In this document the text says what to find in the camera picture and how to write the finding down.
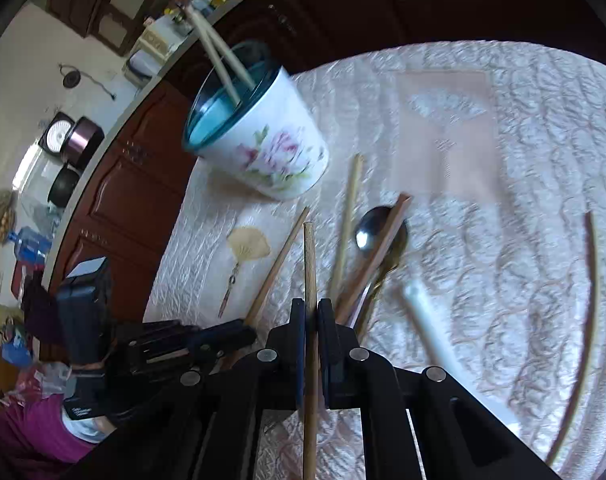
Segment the wooden kitchen cabinets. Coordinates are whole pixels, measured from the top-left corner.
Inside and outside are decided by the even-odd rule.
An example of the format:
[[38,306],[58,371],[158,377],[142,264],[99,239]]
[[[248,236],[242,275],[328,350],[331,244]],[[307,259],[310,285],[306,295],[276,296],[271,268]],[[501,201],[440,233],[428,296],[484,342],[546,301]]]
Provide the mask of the wooden kitchen cabinets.
[[[263,42],[290,73],[434,41],[544,44],[606,64],[606,0],[228,0],[213,14],[228,42]],[[211,70],[186,41],[117,121],[82,173],[42,284],[56,290],[86,257],[108,257],[112,310],[143,316],[195,158],[181,146],[189,106]]]

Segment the white electric kettle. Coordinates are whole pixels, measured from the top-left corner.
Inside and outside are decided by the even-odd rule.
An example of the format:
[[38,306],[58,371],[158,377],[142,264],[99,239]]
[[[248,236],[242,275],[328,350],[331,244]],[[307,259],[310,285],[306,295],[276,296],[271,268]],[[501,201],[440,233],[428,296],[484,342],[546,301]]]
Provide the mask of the white electric kettle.
[[123,74],[136,87],[143,88],[158,75],[161,68],[161,63],[152,54],[138,49],[128,56],[123,66]]

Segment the cream quilted table cloth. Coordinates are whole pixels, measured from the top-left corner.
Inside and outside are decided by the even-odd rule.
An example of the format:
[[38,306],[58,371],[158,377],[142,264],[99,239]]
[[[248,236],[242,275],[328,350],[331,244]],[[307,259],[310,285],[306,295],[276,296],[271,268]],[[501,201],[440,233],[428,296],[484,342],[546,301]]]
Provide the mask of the cream quilted table cloth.
[[411,203],[409,243],[376,303],[367,347],[407,370],[425,366],[395,292],[409,278],[421,281],[474,383],[515,411],[522,440],[546,456],[576,381],[590,296],[585,214],[594,211],[598,333],[576,424],[554,467],[562,478],[595,479],[606,470],[605,65],[536,44],[460,41],[362,54],[298,74],[332,166],[312,191],[271,211],[289,228],[311,208],[317,282],[326,284],[354,153],[365,157],[359,208],[395,199],[388,185],[399,108],[392,79],[412,70],[488,75],[507,196],[497,206],[445,197]]

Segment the steel spoon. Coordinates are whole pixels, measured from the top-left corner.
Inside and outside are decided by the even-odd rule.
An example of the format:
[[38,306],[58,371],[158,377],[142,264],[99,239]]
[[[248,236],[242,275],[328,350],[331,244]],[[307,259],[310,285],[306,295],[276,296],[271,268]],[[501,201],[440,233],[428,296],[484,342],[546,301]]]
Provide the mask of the steel spoon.
[[[389,206],[378,206],[370,209],[355,228],[354,240],[358,250],[368,256],[378,243],[381,232],[387,223],[392,208]],[[368,324],[373,314],[373,305],[377,301],[384,280],[394,271],[401,261],[408,243],[408,229],[403,221],[397,231],[388,252],[385,254],[377,274],[364,292],[359,297],[355,308],[353,327],[358,339],[365,336]]]

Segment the brown wooden chopstick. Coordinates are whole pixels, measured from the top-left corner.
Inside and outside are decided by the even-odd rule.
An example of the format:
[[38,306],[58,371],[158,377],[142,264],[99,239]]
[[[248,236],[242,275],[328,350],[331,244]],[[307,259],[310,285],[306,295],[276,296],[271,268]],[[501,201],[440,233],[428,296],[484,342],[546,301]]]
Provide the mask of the brown wooden chopstick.
[[411,196],[406,193],[397,196],[397,200],[389,211],[387,218],[385,218],[384,224],[373,239],[375,244],[373,244],[367,258],[358,268],[354,278],[344,287],[343,293],[339,297],[338,305],[335,307],[335,320],[338,324],[345,324],[349,321],[355,302],[373,274],[375,274],[378,266],[381,265],[385,254],[391,247],[393,238],[399,232],[399,227],[404,220],[404,214],[410,202]]

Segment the white ceramic spoon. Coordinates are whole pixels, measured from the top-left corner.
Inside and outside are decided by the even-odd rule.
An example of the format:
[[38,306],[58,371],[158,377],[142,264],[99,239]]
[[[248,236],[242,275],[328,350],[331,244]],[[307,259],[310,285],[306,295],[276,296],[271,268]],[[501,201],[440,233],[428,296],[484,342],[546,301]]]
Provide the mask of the white ceramic spoon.
[[402,297],[425,351],[428,353],[430,364],[443,368],[446,374],[454,377],[513,434],[519,436],[520,424],[514,413],[506,405],[488,398],[474,387],[470,374],[462,367],[455,356],[445,326],[437,315],[437,310],[433,307],[422,282],[411,280],[403,287]]

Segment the thin curved bamboo stick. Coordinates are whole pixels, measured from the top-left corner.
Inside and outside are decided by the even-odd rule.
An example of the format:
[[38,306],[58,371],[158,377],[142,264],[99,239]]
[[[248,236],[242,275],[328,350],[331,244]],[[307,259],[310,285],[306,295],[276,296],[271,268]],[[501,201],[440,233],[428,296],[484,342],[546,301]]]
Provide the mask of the thin curved bamboo stick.
[[602,285],[600,284],[598,232],[595,214],[592,210],[585,214],[585,227],[588,233],[588,264],[586,267],[590,278],[590,296],[588,297],[588,308],[581,330],[581,355],[576,368],[576,381],[564,417],[562,417],[557,437],[546,455],[545,463],[550,467],[554,466],[562,448],[566,445],[570,430],[576,424],[576,413],[579,411],[584,397],[588,371],[593,363],[594,339],[598,333],[598,310]]

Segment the black bowl on counter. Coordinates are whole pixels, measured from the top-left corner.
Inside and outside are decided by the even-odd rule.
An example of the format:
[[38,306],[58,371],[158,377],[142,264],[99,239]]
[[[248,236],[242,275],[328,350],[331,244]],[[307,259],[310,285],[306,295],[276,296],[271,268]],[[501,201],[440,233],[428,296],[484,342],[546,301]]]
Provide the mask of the black bowl on counter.
[[65,208],[80,179],[80,174],[67,162],[60,169],[50,186],[48,200],[58,208]]

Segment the white floral utensil holder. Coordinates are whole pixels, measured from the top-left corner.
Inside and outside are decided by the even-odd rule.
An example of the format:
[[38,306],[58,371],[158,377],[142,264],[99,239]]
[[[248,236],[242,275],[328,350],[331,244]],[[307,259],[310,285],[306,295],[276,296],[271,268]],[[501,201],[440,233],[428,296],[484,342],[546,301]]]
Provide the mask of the white floral utensil holder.
[[273,200],[293,200],[329,166],[329,148],[301,93],[268,47],[233,47],[256,87],[231,82],[233,104],[215,70],[207,75],[184,125],[184,149]]

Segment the light bamboo chopstick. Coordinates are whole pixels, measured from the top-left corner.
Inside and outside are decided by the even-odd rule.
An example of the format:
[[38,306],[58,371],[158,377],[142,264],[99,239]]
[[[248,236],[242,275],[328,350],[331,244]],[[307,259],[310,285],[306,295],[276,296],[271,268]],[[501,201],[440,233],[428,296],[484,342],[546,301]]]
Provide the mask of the light bamboo chopstick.
[[214,70],[219,80],[223,84],[227,96],[229,96],[231,103],[233,103],[235,107],[238,107],[241,102],[240,96],[224,65],[223,49],[215,46],[214,37],[211,32],[207,30],[207,25],[209,22],[200,12],[193,9],[190,4],[187,4],[187,6],[184,7],[184,12],[186,14],[186,18],[188,18],[189,22],[196,29],[196,34],[202,44],[202,47],[207,54],[207,57],[212,62]]

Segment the rice cooker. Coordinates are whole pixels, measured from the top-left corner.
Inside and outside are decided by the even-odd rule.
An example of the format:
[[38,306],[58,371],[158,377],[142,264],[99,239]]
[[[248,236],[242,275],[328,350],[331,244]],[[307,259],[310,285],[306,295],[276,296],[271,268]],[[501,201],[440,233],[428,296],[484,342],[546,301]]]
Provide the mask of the rice cooker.
[[58,112],[39,138],[38,146],[46,154],[83,172],[103,139],[103,130],[89,118],[74,120]]

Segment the pale bamboo chopstick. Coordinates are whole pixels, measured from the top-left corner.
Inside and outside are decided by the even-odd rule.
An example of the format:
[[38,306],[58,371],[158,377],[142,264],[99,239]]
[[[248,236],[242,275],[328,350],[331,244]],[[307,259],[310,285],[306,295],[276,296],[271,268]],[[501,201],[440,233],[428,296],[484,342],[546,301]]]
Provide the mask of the pale bamboo chopstick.
[[332,269],[329,284],[329,298],[332,301],[337,300],[339,297],[341,282],[343,279],[346,248],[350,239],[352,218],[356,204],[359,182],[361,182],[361,170],[363,170],[363,164],[364,156],[361,153],[355,154],[351,163],[349,180],[347,180],[340,236],[337,245],[337,252],[335,253],[335,265]]

